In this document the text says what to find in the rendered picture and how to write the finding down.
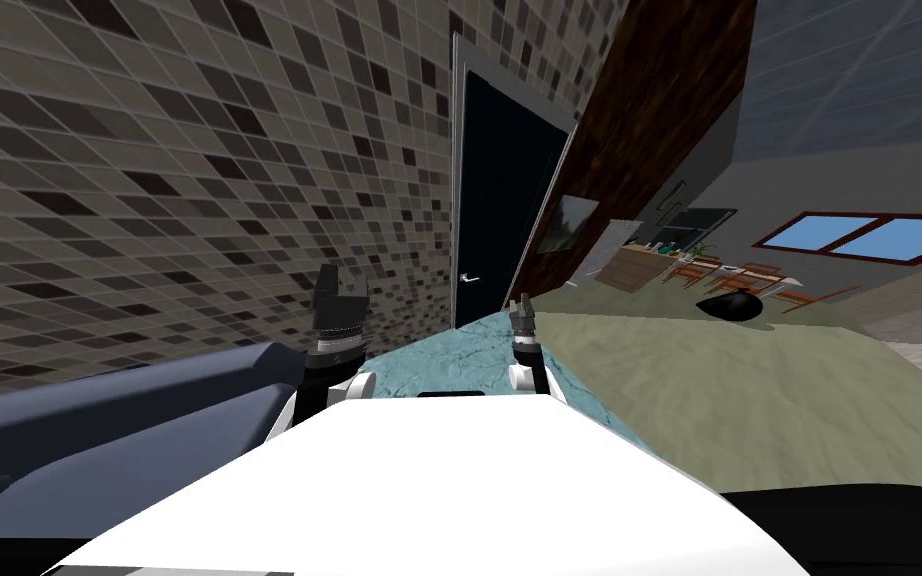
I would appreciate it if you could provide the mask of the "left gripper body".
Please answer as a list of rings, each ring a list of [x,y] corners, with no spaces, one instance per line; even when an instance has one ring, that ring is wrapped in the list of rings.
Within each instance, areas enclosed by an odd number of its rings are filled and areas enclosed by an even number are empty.
[[[319,332],[350,331],[360,328],[368,313],[367,296],[327,295],[311,302],[313,324]]]

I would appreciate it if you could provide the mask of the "teal rug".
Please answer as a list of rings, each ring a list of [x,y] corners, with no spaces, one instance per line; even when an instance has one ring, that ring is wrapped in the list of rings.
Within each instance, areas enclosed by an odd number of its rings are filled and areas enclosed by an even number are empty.
[[[376,375],[376,398],[415,397],[425,390],[483,390],[512,394],[508,367],[515,363],[513,331],[500,311],[458,329],[424,338],[367,360],[364,372]],[[567,404],[628,441],[650,448],[545,349],[544,359]]]

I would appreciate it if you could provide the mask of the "black door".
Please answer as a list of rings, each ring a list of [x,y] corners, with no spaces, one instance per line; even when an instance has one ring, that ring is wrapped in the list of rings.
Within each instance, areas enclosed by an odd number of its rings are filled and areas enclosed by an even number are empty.
[[[502,310],[569,134],[466,73],[456,327]],[[461,273],[480,280],[463,283]]]

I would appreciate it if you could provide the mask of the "wooden sideboard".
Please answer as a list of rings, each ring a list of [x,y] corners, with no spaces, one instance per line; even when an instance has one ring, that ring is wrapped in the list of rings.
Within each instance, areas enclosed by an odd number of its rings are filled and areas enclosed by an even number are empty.
[[[626,245],[618,250],[594,279],[613,288],[634,293],[655,278],[663,276],[678,261],[678,256],[651,252],[636,244]]]

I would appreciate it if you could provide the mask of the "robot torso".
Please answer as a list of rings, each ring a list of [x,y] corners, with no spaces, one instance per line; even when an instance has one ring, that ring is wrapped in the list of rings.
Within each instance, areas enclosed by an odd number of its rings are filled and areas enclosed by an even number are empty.
[[[45,576],[808,576],[705,484],[546,395],[349,400]]]

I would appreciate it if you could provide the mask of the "black round beanbag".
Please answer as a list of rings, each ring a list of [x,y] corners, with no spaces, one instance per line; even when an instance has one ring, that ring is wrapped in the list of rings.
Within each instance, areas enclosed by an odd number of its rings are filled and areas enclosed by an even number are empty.
[[[703,313],[727,322],[743,323],[758,317],[764,307],[761,298],[747,290],[737,290],[695,303]]]

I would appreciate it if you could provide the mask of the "wooden dining table with chairs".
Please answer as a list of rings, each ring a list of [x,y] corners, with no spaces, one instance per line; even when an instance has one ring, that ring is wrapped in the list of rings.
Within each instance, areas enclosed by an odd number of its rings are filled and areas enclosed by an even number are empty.
[[[802,284],[796,279],[782,275],[782,270],[774,266],[747,263],[740,266],[727,265],[719,259],[708,256],[685,256],[674,268],[663,275],[663,283],[672,278],[685,281],[687,289],[700,282],[705,282],[706,294],[718,291],[744,289],[747,293],[760,299],[773,298],[789,303],[783,314],[795,312],[799,308],[847,294],[860,288],[860,285],[844,288],[822,296],[810,296],[797,291]]]

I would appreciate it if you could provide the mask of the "blue-grey sofa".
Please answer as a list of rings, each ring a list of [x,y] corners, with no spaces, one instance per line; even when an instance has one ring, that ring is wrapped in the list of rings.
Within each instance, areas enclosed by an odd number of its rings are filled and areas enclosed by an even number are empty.
[[[0,538],[91,539],[258,447],[301,381],[271,342],[0,394]]]

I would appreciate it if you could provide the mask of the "framed wall picture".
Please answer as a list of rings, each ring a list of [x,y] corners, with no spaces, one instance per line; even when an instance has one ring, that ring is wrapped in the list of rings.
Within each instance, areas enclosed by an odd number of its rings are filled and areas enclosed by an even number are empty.
[[[539,244],[537,253],[545,254],[570,249],[598,204],[596,200],[563,195]]]

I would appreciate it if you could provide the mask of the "dark framed wall panel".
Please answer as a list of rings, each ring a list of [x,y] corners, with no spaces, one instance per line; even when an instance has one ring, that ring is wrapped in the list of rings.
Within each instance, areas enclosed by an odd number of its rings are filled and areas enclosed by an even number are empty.
[[[670,245],[672,250],[686,250],[697,245],[736,212],[736,209],[686,209],[664,224],[652,242]]]

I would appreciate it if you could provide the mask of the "blue window with brown frame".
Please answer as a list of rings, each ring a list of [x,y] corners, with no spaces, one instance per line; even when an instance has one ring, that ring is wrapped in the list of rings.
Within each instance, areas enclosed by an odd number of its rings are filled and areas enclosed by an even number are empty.
[[[753,246],[913,268],[922,264],[922,214],[806,211]]]

